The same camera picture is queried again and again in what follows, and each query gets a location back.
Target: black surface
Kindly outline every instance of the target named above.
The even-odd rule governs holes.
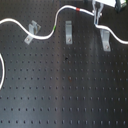
[[[92,10],[91,2],[1,0],[0,19],[18,20],[28,29],[35,20],[47,35],[56,11],[70,4]],[[128,7],[117,14],[105,7],[100,24],[128,37]],[[73,24],[73,45],[65,43],[65,21]],[[14,23],[0,25],[0,51],[6,78],[0,91],[0,128],[127,128],[128,46],[112,36],[104,52],[93,17],[65,9],[54,35],[24,43]]]

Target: white fiber optic cable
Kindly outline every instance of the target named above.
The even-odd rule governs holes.
[[[0,54],[0,60],[1,60],[1,65],[2,65],[2,77],[1,77],[1,82],[0,82],[0,90],[1,90],[3,83],[4,83],[4,78],[5,78],[5,66],[4,66],[4,60],[1,54]]]
[[[14,23],[16,23],[17,25],[19,25],[19,26],[24,30],[24,32],[26,32],[26,33],[27,33],[28,35],[30,35],[31,37],[33,37],[33,38],[35,38],[35,39],[39,39],[39,40],[45,40],[45,39],[49,39],[49,38],[53,35],[53,33],[54,33],[54,31],[55,31],[55,28],[56,28],[56,24],[57,24],[58,14],[59,14],[60,11],[62,11],[63,9],[66,9],[66,8],[73,9],[73,10],[77,10],[77,11],[81,11],[81,12],[84,12],[84,13],[87,13],[87,14],[93,16],[93,13],[91,13],[91,12],[89,12],[89,11],[87,11],[87,10],[79,9],[79,8],[76,8],[76,7],[70,6],[70,5],[65,5],[65,6],[61,7],[61,8],[57,11],[56,17],[55,17],[55,23],[54,23],[53,30],[52,30],[52,32],[51,32],[49,35],[47,35],[47,36],[36,36],[36,35],[31,34],[29,31],[27,31],[27,30],[26,30],[17,20],[15,20],[15,19],[11,19],[11,18],[3,19],[3,20],[0,21],[0,24],[5,23],[5,22],[14,22]]]
[[[109,27],[103,26],[103,25],[97,25],[97,24],[96,24],[95,26],[96,26],[96,28],[98,28],[98,29],[105,29],[105,30],[108,30],[108,31],[114,36],[114,38],[115,38],[117,41],[119,41],[120,43],[122,43],[122,44],[128,44],[128,41],[123,41],[123,40],[119,39]]]

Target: screw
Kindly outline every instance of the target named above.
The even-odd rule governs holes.
[[[71,42],[71,38],[68,38],[68,42]]]
[[[29,41],[29,38],[27,38],[27,41]]]
[[[105,46],[105,48],[108,50],[108,49],[109,49],[109,46],[108,46],[108,45],[106,45],[106,46]]]

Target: metal mount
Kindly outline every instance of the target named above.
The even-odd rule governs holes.
[[[66,32],[66,44],[72,44],[72,22],[66,21],[65,23]]]
[[[102,10],[104,8],[104,4],[100,3],[100,8],[98,9],[97,12],[97,8],[96,8],[96,1],[92,0],[92,6],[93,6],[93,13],[94,13],[94,25],[99,24],[99,18],[102,16]],[[110,48],[110,44],[109,44],[109,37],[110,37],[110,32],[107,30],[100,30],[100,34],[101,34],[101,40],[102,40],[102,45],[103,45],[103,49],[106,52],[110,52],[111,48]]]
[[[110,52],[111,51],[110,44],[109,44],[110,32],[101,29],[100,34],[101,34],[101,40],[102,40],[102,45],[103,45],[104,51]]]
[[[33,35],[36,35],[39,32],[39,30],[41,29],[41,26],[32,20],[32,24],[29,24],[28,28],[29,28],[30,33],[32,33]],[[33,40],[33,37],[28,35],[24,41],[25,41],[25,43],[27,43],[29,45],[32,40]]]

